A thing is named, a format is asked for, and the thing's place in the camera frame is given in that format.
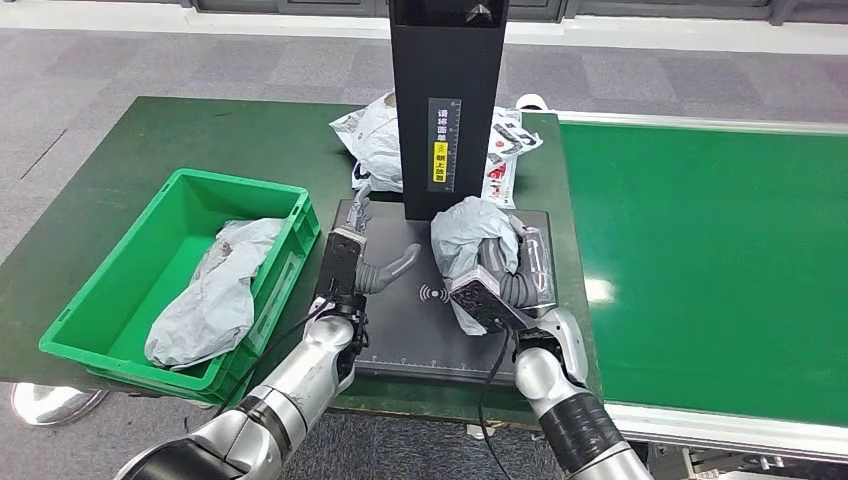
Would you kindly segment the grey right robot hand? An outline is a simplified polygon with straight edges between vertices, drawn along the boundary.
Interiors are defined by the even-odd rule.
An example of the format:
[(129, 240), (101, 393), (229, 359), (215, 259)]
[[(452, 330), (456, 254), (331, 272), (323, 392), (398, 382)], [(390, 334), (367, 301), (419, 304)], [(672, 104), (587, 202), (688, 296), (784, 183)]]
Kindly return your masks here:
[(513, 307), (530, 310), (556, 304), (554, 266), (548, 235), (523, 226), (517, 233), (518, 266), (511, 273), (503, 260), (499, 239), (484, 239), (478, 248), (479, 263), (499, 284), (500, 297)]

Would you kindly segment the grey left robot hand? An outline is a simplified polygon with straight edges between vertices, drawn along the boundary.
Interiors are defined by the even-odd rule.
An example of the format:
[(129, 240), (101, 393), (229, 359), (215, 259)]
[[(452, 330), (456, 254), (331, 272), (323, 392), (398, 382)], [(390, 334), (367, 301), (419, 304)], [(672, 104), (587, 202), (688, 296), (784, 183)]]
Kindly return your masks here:
[[(365, 250), (367, 244), (366, 227), (371, 219), (368, 211), (370, 193), (369, 185), (357, 190), (342, 226), (343, 230), (349, 232), (352, 238), (360, 243), (361, 252)], [(362, 295), (382, 292), (413, 267), (420, 251), (421, 245), (412, 243), (405, 249), (402, 256), (382, 266), (369, 264), (360, 258), (355, 270), (354, 292)]]

